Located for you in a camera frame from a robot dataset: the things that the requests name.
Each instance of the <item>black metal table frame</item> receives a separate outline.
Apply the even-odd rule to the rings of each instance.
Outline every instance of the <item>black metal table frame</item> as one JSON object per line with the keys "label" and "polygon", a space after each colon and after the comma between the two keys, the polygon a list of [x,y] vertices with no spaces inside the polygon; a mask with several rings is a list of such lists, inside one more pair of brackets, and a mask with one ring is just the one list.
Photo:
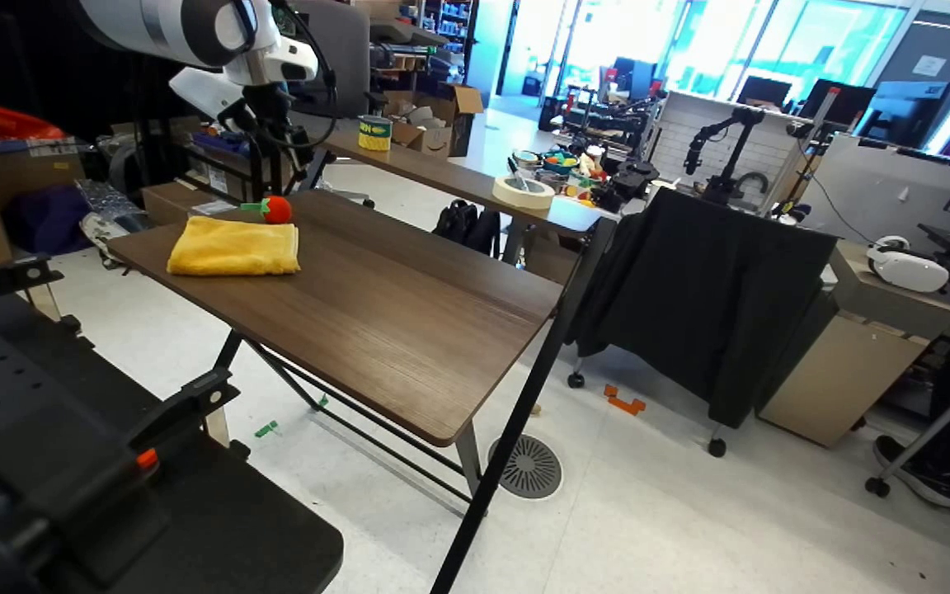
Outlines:
{"label": "black metal table frame", "polygon": [[[282,358],[281,354],[275,354],[271,346],[245,337],[238,325],[232,325],[225,346],[216,349],[216,358],[212,370],[232,370],[232,363],[238,358],[242,343],[246,343],[295,397],[308,400],[308,404],[313,411],[323,411],[325,419],[341,423],[344,430],[357,431],[358,438],[374,442],[377,449],[382,449],[386,456],[393,456],[394,463],[409,466],[411,470],[420,470],[421,477],[436,481],[437,488],[452,491],[456,497],[467,501],[467,511],[460,513],[460,529],[452,537],[452,548],[437,566],[437,577],[432,585],[436,594],[452,589],[456,574],[460,569],[467,548],[478,535],[478,523],[502,484],[502,476],[511,463],[511,452],[541,400],[543,378],[564,346],[566,325],[573,322],[573,312],[590,288],[590,277],[600,262],[600,256],[610,249],[610,236],[613,236],[613,223],[610,221],[598,221],[588,236],[584,236],[584,255],[573,262],[559,299],[554,305],[554,321],[549,330],[538,349],[538,358],[516,392],[516,401],[502,430],[502,438],[484,466],[484,470],[478,470],[478,444],[475,444],[475,431],[471,431],[471,419],[460,430],[456,449],[460,463],[446,459],[441,452],[427,449],[424,442],[420,442],[415,434],[409,434],[404,430],[393,425],[389,419],[370,411],[366,404],[354,401],[344,390],[331,386],[325,378],[301,370],[295,363]],[[441,481],[437,476],[432,476],[427,468],[415,466],[411,459],[404,459],[402,452],[394,452],[393,444],[386,444],[382,438],[370,434],[366,430],[354,425],[349,419],[335,416],[333,410],[325,410],[325,400],[313,400],[302,381],[323,390],[325,397],[333,397],[335,401],[344,401],[346,410],[366,416],[370,423],[377,423],[380,430],[393,431],[394,438],[409,442],[411,449],[424,452],[427,459],[436,459],[441,468],[452,468],[459,476],[465,476],[471,495],[459,491],[456,484]]]}

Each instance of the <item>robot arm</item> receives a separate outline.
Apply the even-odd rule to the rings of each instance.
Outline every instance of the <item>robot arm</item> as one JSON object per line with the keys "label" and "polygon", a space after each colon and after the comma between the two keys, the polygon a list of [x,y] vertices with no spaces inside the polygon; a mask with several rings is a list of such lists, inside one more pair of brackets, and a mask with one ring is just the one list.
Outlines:
{"label": "robot arm", "polygon": [[172,89],[216,117],[246,85],[313,79],[317,53],[281,37],[271,0],[79,0],[114,46],[186,63]]}

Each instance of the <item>cable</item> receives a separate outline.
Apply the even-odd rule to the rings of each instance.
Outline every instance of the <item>cable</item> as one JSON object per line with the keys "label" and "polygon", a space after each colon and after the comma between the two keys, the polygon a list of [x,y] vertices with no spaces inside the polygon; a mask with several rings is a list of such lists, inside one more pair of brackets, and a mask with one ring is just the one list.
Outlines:
{"label": "cable", "polygon": [[838,218],[849,232],[861,235],[865,245],[874,245],[865,232],[856,232],[856,226],[838,210],[830,191],[829,191],[818,178],[810,178],[810,184],[824,193],[824,200],[830,205],[833,218]]}

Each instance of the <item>white floor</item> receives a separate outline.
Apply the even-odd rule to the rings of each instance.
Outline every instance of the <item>white floor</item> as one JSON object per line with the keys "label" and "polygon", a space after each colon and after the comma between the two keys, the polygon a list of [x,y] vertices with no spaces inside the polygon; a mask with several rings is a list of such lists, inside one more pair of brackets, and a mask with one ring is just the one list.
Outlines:
{"label": "white floor", "polygon": [[[511,145],[538,139],[530,122],[489,113],[467,165],[504,169]],[[335,187],[370,191],[377,206],[432,226],[446,193],[335,165]],[[107,273],[93,255],[57,259],[60,305],[114,365],[168,397],[212,365],[225,325],[138,273]],[[535,349],[508,372],[475,419],[482,452],[504,425]],[[588,390],[566,390],[571,354],[549,372],[527,431],[564,463],[546,501],[495,497],[456,589],[471,594],[950,594],[950,513],[905,488],[887,501],[865,491],[874,430],[829,452],[752,419],[728,434],[728,456],[703,452],[709,423],[696,397],[642,363],[606,354]],[[242,400],[228,404],[235,438],[254,466],[331,517],[346,537],[333,594],[427,589],[459,511],[354,434],[309,416],[252,354],[242,354]],[[628,416],[602,400],[613,378],[647,400]]]}

